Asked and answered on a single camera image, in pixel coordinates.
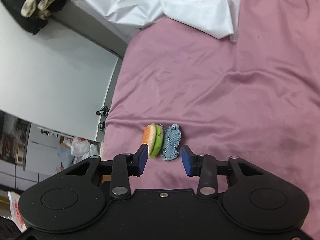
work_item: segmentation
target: white cloth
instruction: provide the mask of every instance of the white cloth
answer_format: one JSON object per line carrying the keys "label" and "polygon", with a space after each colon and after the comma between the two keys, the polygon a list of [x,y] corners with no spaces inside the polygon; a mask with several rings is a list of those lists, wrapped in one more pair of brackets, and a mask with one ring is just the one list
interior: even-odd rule
{"label": "white cloth", "polygon": [[52,3],[54,2],[54,0],[41,0],[38,3],[38,9],[43,11],[45,9],[47,9]]}
{"label": "white cloth", "polygon": [[36,7],[36,0],[25,0],[24,4],[22,5],[20,14],[25,18],[29,18],[35,12]]}
{"label": "white cloth", "polygon": [[164,15],[221,39],[236,34],[240,6],[240,0],[72,1],[126,42]]}

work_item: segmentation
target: bed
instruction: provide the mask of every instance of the bed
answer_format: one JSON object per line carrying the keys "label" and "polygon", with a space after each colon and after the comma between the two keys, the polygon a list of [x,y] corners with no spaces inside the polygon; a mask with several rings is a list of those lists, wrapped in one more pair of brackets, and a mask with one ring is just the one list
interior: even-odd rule
{"label": "bed", "polygon": [[[238,41],[169,18],[126,51],[106,122],[103,159],[135,152],[150,123],[181,127],[180,145],[238,155],[310,200],[303,230],[320,238],[320,0],[242,0]],[[149,159],[135,188],[194,188],[181,158]],[[225,191],[223,178],[220,191]]]}

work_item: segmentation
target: metal screw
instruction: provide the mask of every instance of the metal screw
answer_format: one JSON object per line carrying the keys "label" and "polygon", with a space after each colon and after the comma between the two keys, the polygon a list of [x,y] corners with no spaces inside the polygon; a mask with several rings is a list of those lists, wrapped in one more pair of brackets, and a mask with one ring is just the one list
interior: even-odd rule
{"label": "metal screw", "polygon": [[213,187],[202,187],[200,193],[203,195],[212,195],[216,193],[216,190]]}
{"label": "metal screw", "polygon": [[169,197],[169,194],[165,193],[165,192],[162,192],[162,193],[160,193],[160,197]]}
{"label": "metal screw", "polygon": [[115,187],[112,189],[112,193],[118,196],[126,194],[127,192],[128,192],[128,189],[125,187]]}

